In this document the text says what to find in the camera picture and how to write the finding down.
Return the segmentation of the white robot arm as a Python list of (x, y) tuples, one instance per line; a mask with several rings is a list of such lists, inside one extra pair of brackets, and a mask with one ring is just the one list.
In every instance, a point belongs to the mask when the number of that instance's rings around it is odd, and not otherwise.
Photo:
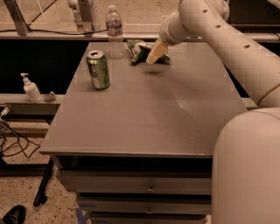
[(213, 150), (212, 224), (280, 224), (280, 57), (228, 24), (224, 0), (180, 0), (147, 63), (187, 35), (203, 38), (256, 107), (229, 121)]

